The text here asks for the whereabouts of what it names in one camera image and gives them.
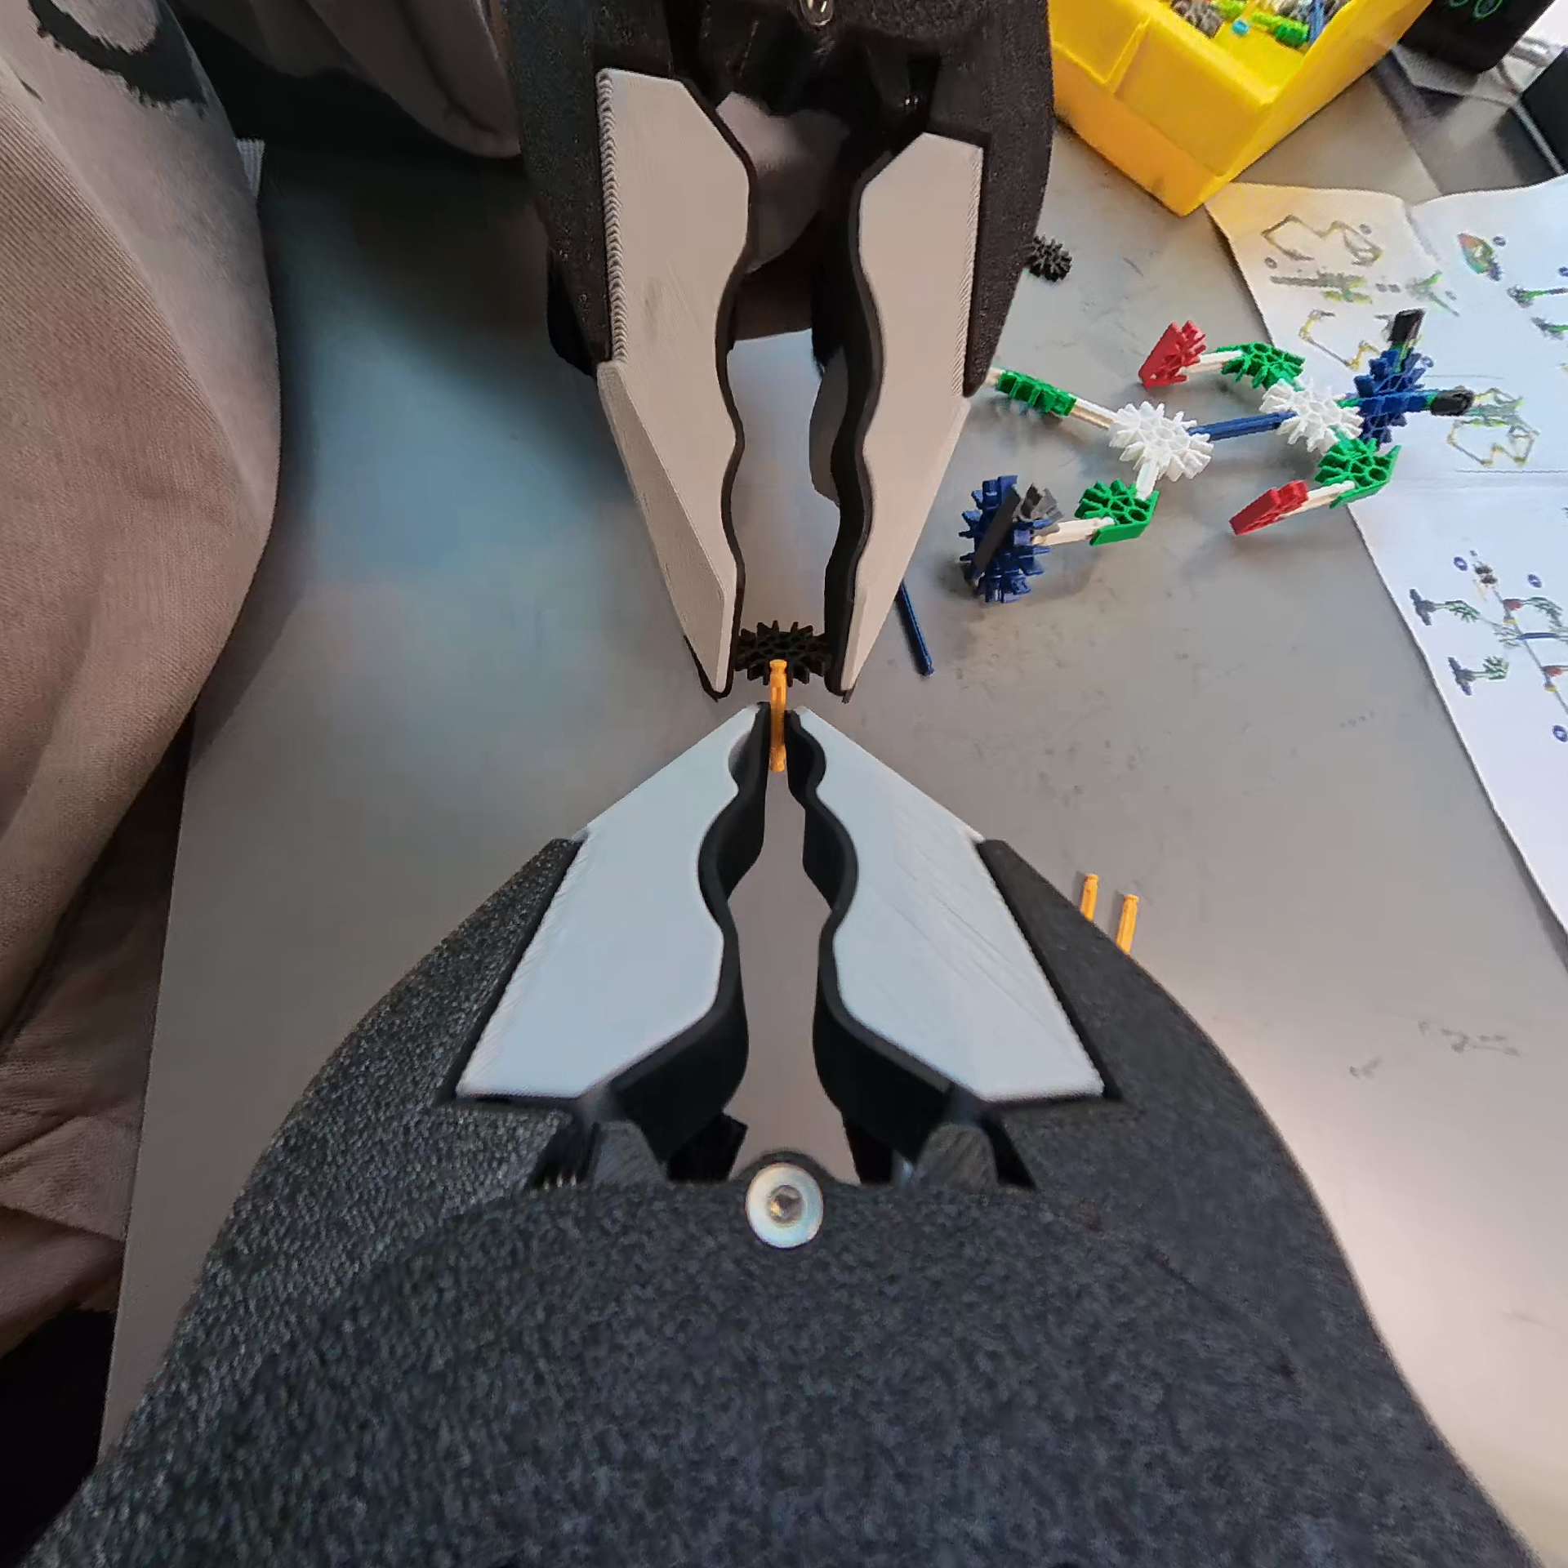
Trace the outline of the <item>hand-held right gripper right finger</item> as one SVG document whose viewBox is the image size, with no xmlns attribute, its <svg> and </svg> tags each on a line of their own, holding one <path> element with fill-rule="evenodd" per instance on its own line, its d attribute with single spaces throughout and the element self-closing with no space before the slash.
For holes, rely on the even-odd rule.
<svg viewBox="0 0 1568 1568">
<path fill-rule="evenodd" d="M 845 1123 L 916 1164 L 940 1124 L 1101 1100 L 981 837 L 823 718 L 787 714 L 783 738 L 802 867 L 828 906 L 815 1072 Z"/>
</svg>

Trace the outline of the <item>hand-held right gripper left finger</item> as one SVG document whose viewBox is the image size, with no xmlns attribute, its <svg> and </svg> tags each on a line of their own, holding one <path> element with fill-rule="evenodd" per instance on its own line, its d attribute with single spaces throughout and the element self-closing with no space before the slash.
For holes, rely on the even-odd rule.
<svg viewBox="0 0 1568 1568">
<path fill-rule="evenodd" d="M 457 1078 L 457 1096 L 634 1124 L 666 1164 L 724 1111 L 748 1029 L 729 914 L 765 828 L 768 712 L 593 818 Z"/>
</svg>

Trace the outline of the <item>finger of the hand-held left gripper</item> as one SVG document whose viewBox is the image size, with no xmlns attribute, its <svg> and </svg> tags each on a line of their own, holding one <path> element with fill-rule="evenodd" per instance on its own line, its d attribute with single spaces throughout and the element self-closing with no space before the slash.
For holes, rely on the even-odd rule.
<svg viewBox="0 0 1568 1568">
<path fill-rule="evenodd" d="M 686 85 L 600 70 L 595 90 L 612 331 L 600 406 L 681 634 L 720 697 L 742 587 L 727 340 L 752 255 L 752 169 Z"/>
<path fill-rule="evenodd" d="M 813 413 L 813 477 L 838 510 L 824 574 L 826 686 L 871 656 L 966 421 L 983 154 L 929 131 L 854 186 L 836 301 L 841 348 Z"/>
</svg>

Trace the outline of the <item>multicolour toy construction model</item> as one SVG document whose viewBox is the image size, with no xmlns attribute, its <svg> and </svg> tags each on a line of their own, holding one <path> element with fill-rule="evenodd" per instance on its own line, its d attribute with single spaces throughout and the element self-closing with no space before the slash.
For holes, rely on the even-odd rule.
<svg viewBox="0 0 1568 1568">
<path fill-rule="evenodd" d="M 1024 372 L 991 367 L 985 391 L 1026 415 L 1090 426 L 1129 467 L 1129 477 L 1090 484 L 1069 516 L 1045 490 L 1022 488 L 1017 477 L 985 480 L 963 514 L 961 538 L 970 542 L 970 551 L 959 566 L 966 589 L 985 604 L 1017 602 L 1030 594 L 1048 551 L 1138 538 L 1153 520 L 1160 484 L 1196 479 L 1215 447 L 1231 439 L 1282 438 L 1317 462 L 1312 479 L 1269 488 L 1239 510 L 1228 522 L 1233 536 L 1373 497 L 1388 486 L 1398 464 L 1396 428 L 1416 415 L 1461 419 L 1476 404 L 1467 387 L 1426 383 L 1431 361 L 1418 354 L 1422 324 L 1420 309 L 1398 312 L 1383 350 L 1343 396 L 1314 387 L 1304 378 L 1304 361 L 1276 346 L 1243 342 L 1209 350 L 1194 324 L 1172 324 L 1140 368 L 1144 391 L 1213 374 L 1259 393 L 1258 413 L 1207 424 L 1149 402 L 1106 410 Z"/>
</svg>

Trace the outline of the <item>person's left forearm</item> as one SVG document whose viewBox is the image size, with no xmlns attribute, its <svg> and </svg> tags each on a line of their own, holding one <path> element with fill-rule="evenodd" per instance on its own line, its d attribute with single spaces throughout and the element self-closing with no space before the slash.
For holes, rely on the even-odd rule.
<svg viewBox="0 0 1568 1568">
<path fill-rule="evenodd" d="M 306 12 L 423 130 L 479 158 L 518 156 L 500 4 L 306 3 Z"/>
</svg>

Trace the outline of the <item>grey desk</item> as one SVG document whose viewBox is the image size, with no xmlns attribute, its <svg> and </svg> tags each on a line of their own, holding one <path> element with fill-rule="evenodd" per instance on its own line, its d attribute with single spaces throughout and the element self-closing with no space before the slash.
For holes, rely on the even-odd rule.
<svg viewBox="0 0 1568 1568">
<path fill-rule="evenodd" d="M 194 714 L 104 1440 L 250 1167 L 362 1014 L 733 703 L 699 690 L 543 255 L 492 167 L 266 154 L 279 505 Z M 1355 525 L 1231 540 L 1230 445 L 1144 540 L 974 606 L 955 514 L 1062 436 L 972 411 L 847 704 L 802 701 L 1134 955 L 1315 1186 L 1384 1341 L 1564 1565 L 1564 949 Z"/>
</svg>

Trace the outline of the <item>yellow plastic bin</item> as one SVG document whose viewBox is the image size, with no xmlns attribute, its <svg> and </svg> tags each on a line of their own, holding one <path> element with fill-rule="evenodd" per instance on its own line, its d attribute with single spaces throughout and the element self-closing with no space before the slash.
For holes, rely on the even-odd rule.
<svg viewBox="0 0 1568 1568">
<path fill-rule="evenodd" d="M 1071 131 L 1187 215 L 1356 83 L 1424 3 L 1345 3 L 1315 44 L 1211 44 L 1164 3 L 1050 3 L 1050 68 Z"/>
</svg>

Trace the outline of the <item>pile of toy construction pieces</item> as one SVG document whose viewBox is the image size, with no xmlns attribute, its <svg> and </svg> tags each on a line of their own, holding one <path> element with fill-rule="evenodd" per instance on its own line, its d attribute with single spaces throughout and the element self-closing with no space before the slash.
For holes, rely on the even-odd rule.
<svg viewBox="0 0 1568 1568">
<path fill-rule="evenodd" d="M 1342 3 L 1166 3 L 1175 18 L 1211 44 L 1265 38 L 1302 53 L 1321 36 Z"/>
</svg>

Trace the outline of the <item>folded white instruction sheet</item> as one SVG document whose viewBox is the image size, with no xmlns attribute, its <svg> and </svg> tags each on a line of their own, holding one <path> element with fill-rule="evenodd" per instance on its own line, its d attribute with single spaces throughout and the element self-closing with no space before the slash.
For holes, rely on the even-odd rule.
<svg viewBox="0 0 1568 1568">
<path fill-rule="evenodd" d="M 1351 518 L 1496 818 L 1566 919 L 1566 182 L 1409 206 L 1233 184 L 1207 202 L 1278 348 L 1345 389 L 1420 309 L 1455 419 L 1411 417 Z"/>
</svg>

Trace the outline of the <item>black device with green display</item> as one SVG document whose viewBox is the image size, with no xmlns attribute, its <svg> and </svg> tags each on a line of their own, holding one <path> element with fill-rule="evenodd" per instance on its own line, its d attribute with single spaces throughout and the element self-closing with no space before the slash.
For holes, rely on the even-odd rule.
<svg viewBox="0 0 1568 1568">
<path fill-rule="evenodd" d="M 1444 66 L 1483 74 L 1554 8 L 1554 3 L 1429 3 L 1399 46 Z"/>
</svg>

